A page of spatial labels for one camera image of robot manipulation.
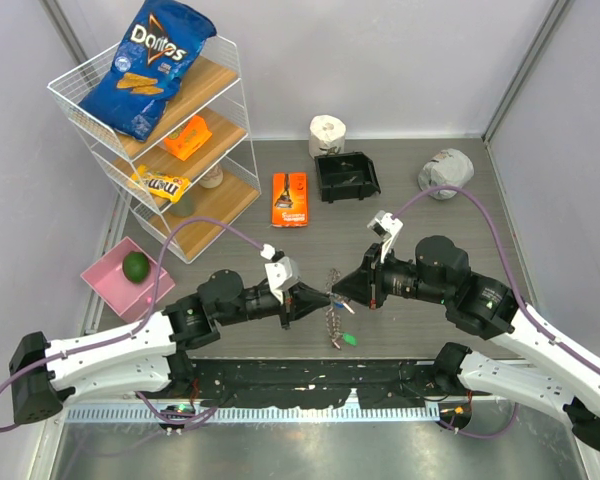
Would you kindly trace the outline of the keys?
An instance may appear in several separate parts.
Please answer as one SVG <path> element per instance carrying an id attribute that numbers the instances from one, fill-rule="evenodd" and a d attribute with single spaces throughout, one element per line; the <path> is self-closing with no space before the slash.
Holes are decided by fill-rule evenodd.
<path id="1" fill-rule="evenodd" d="M 333 165 L 333 170 L 329 175 L 329 184 L 332 186 L 348 185 L 359 181 L 361 178 L 361 169 L 355 162 L 339 160 Z"/>

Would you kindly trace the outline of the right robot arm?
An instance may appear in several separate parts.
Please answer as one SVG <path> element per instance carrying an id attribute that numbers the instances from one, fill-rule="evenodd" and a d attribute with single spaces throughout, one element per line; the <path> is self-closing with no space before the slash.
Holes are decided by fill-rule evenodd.
<path id="1" fill-rule="evenodd" d="M 443 306 L 456 328 L 520 355 L 534 368 L 523 372 L 449 342 L 432 370 L 439 391 L 506 397 L 570 425 L 577 439 L 600 452 L 600 357 L 552 326 L 509 286 L 473 272 L 468 254 L 450 239 L 420 240 L 409 261 L 374 243 L 332 290 L 370 309 L 390 295 Z"/>

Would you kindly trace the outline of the blue tag key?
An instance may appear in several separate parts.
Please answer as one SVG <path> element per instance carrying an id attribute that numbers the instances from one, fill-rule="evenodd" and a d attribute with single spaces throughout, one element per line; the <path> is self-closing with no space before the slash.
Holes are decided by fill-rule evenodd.
<path id="1" fill-rule="evenodd" d="M 337 295 L 331 296 L 332 303 L 335 307 L 346 310 L 349 314 L 354 315 L 355 310 L 349 305 L 348 301 Z"/>

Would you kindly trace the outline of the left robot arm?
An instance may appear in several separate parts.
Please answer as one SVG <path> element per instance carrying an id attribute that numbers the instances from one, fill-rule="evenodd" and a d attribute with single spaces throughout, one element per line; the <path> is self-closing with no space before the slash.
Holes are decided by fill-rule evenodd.
<path id="1" fill-rule="evenodd" d="M 134 322 L 83 337 L 24 336 L 9 363 L 16 425 L 36 423 L 88 397 L 141 392 L 180 398 L 193 387 L 187 353 L 219 340 L 222 326 L 278 317 L 283 328 L 328 306 L 328 294 L 281 274 L 245 287 L 219 270 L 197 291 Z"/>

